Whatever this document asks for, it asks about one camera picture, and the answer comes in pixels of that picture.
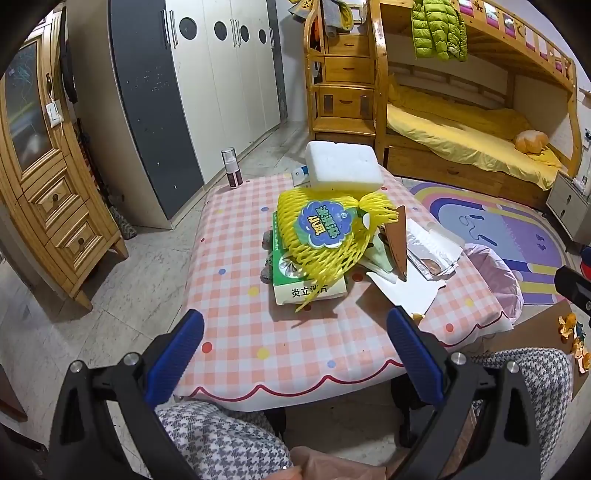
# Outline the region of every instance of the white wall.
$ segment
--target white wall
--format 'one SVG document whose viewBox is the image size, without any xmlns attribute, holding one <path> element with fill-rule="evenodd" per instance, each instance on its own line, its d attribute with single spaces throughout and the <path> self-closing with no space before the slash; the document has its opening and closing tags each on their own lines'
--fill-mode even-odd
<svg viewBox="0 0 591 480">
<path fill-rule="evenodd" d="M 281 36 L 288 120 L 303 121 L 308 118 L 304 78 L 304 24 L 292 18 L 288 9 L 293 7 L 293 4 L 289 0 L 275 1 Z"/>
</svg>

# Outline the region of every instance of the wardrobe handle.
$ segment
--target wardrobe handle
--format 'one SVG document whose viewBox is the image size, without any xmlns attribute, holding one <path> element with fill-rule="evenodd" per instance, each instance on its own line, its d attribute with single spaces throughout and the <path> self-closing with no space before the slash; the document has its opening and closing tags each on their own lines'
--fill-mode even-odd
<svg viewBox="0 0 591 480">
<path fill-rule="evenodd" d="M 168 21 L 166 19 L 166 10 L 161 10 L 160 14 L 162 15 L 162 29 L 164 33 L 164 48 L 168 50 L 170 46 L 170 38 L 168 37 Z"/>
<path fill-rule="evenodd" d="M 236 47 L 236 29 L 234 28 L 234 20 L 230 19 L 230 25 L 232 26 L 232 38 L 234 39 L 234 48 Z"/>
<path fill-rule="evenodd" d="M 177 26 L 174 21 L 174 11 L 170 11 L 170 30 L 173 32 L 173 46 L 177 48 L 178 45 L 178 37 L 177 37 Z"/>
<path fill-rule="evenodd" d="M 242 37 L 240 36 L 240 22 L 236 20 L 236 36 L 238 37 L 238 46 L 242 47 Z"/>
</svg>

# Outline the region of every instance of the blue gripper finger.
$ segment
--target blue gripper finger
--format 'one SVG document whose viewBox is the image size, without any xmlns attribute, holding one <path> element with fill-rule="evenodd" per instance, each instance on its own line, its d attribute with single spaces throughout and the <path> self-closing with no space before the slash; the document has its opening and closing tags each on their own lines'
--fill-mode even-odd
<svg viewBox="0 0 591 480">
<path fill-rule="evenodd" d="M 402 307 L 390 310 L 386 325 L 390 341 L 419 398 L 435 408 L 438 407 L 444 399 L 444 372 L 421 340 L 420 330 Z"/>
</svg>

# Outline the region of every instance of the stuffed toy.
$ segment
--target stuffed toy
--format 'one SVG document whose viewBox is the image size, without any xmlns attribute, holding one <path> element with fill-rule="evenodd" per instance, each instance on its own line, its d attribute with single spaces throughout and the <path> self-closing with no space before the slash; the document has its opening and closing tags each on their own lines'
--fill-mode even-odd
<svg viewBox="0 0 591 480">
<path fill-rule="evenodd" d="M 537 130 L 526 130 L 517 134 L 513 143 L 515 148 L 521 153 L 535 153 L 540 154 L 546 148 L 550 140 L 548 135 Z"/>
</svg>

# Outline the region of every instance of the table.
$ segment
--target table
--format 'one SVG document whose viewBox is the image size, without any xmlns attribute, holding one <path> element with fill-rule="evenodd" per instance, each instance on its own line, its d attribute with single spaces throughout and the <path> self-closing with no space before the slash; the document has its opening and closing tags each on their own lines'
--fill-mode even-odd
<svg viewBox="0 0 591 480">
<path fill-rule="evenodd" d="M 383 170 L 384 193 L 425 226 L 434 218 Z M 253 411 L 335 397 L 404 373 L 385 330 L 392 304 L 357 266 L 346 274 L 346 297 L 277 306 L 259 275 L 279 194 L 289 174 L 212 190 L 191 258 L 183 309 L 199 310 L 205 333 L 175 394 Z M 501 305 L 462 254 L 455 275 L 421 322 L 448 349 L 511 330 Z"/>
</svg>

